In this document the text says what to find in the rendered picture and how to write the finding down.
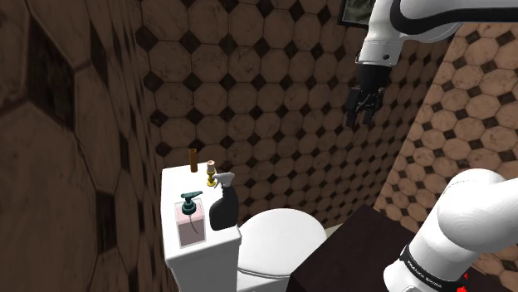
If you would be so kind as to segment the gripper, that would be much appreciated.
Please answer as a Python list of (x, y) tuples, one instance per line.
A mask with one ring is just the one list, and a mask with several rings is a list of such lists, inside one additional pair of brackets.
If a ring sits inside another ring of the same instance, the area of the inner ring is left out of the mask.
[(387, 85), (390, 68), (388, 66), (359, 65), (357, 85), (349, 91), (347, 100), (347, 120), (345, 125), (353, 128), (358, 111), (364, 109), (363, 125), (370, 125), (375, 112), (382, 105), (384, 87)]

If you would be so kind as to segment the white toilet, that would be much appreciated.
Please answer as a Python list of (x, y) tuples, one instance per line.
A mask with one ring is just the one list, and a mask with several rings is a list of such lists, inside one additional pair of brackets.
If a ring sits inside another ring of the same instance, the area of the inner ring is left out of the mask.
[[(222, 197), (207, 185), (207, 166), (162, 171), (160, 215), (164, 261), (179, 292), (286, 292), (291, 273), (326, 239), (311, 215), (291, 208), (260, 212), (242, 225), (221, 231), (210, 226), (209, 209)], [(175, 207), (181, 194), (202, 191), (205, 241), (181, 248)]]

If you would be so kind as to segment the black spray bottle grey trigger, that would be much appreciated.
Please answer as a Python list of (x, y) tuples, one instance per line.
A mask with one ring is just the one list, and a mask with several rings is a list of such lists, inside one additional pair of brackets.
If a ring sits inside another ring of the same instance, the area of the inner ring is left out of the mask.
[(210, 226), (214, 231), (221, 231), (235, 226), (239, 215), (239, 199), (232, 185), (234, 173), (217, 173), (213, 179), (215, 187), (221, 186), (222, 197), (215, 201), (209, 209)]

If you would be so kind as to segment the pink soap dispenser teal pump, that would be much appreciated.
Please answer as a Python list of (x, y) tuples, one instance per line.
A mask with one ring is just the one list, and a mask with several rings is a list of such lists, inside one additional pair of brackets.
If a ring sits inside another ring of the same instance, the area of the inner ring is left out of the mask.
[(178, 242), (181, 248), (205, 241), (205, 216), (203, 203), (199, 198), (202, 193), (202, 191), (183, 193), (180, 195), (182, 201), (174, 205)]

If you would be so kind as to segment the framed wall picture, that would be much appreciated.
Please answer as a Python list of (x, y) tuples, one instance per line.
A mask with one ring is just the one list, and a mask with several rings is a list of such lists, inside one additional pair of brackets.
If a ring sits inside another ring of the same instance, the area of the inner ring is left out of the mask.
[(376, 0), (341, 0), (338, 24), (367, 29)]

